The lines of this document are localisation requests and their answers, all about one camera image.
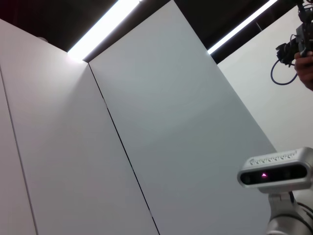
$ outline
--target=ceiling light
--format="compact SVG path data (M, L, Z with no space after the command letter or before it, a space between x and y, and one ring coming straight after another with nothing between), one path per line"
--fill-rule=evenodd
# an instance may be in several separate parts
M265 10L267 10L270 6L272 6L278 0L269 0L266 4L264 4L259 10L254 12L250 17L248 17L245 21L243 21L240 25L234 28L230 33L228 33L225 37L223 37L218 43L216 43L213 47L211 47L207 52L212 54L215 52L220 46L222 46L225 42L231 39L236 33L246 27L250 22L252 22L255 18L261 15Z
M79 41L68 55L84 59L92 52L139 4L139 0L119 0Z

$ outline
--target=hand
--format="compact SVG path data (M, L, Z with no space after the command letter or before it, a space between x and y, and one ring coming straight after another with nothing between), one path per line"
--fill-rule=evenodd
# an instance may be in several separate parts
M311 91L313 91L313 52L309 51L307 57L301 58L300 53L294 55L294 69L300 81Z

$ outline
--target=white wall panel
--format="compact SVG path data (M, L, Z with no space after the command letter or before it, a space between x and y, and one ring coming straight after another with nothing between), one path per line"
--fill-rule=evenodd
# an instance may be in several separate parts
M161 235L264 234L236 175L275 150L173 1L90 65Z
M275 48L289 41L301 25L297 7L219 63L242 102L277 151L313 147L313 92L297 78L286 86L274 84L270 70L277 61ZM274 78L290 81L293 67L278 64Z
M0 29L39 235L156 235L88 65L3 21Z
M0 234L35 235L21 162L0 74Z

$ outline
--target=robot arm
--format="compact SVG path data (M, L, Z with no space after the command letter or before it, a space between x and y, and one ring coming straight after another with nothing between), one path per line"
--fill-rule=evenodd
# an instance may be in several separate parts
M267 235L313 235L313 149L250 158L237 179L268 194Z

